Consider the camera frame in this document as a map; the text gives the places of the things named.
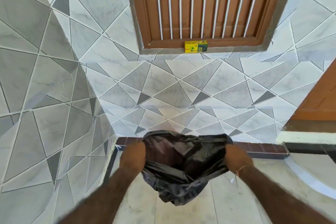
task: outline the forearm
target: forearm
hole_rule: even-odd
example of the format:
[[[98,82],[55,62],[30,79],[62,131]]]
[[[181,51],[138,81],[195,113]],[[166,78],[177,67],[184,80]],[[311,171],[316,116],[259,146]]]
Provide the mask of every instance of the forearm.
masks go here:
[[[117,169],[108,184],[101,186],[85,199],[59,224],[107,224],[112,223],[124,195],[136,174]]]
[[[239,177],[252,190],[274,224],[332,224],[253,166],[242,168]]]

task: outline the black garbage bag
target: black garbage bag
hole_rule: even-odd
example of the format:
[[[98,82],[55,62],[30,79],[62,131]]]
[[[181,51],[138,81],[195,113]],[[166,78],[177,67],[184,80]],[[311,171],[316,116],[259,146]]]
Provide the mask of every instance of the black garbage bag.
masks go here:
[[[208,181],[224,174],[226,135],[193,136],[173,131],[148,132],[143,179],[164,202],[185,205],[197,197]]]

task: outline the green and yellow box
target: green and yellow box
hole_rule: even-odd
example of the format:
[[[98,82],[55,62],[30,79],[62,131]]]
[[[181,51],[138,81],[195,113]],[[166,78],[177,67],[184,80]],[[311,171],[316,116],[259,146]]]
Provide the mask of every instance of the green and yellow box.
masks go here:
[[[206,52],[208,49],[208,42],[203,41],[187,41],[184,42],[184,51],[189,52]]]

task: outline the person's left hand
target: person's left hand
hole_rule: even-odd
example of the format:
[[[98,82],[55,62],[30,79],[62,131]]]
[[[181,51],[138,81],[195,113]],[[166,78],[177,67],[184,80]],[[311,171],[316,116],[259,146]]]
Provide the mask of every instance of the person's left hand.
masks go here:
[[[143,142],[128,145],[120,157],[119,168],[137,176],[145,166],[146,147]]]

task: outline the person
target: person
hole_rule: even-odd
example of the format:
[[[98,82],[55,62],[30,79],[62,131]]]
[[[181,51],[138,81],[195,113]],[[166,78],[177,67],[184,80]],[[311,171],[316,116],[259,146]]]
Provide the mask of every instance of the person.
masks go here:
[[[225,148],[224,163],[247,184],[274,224],[332,223],[259,171],[245,150],[231,144]],[[145,155],[143,142],[127,146],[121,155],[119,168],[108,184],[83,200],[59,224],[111,224],[128,187],[145,166]]]

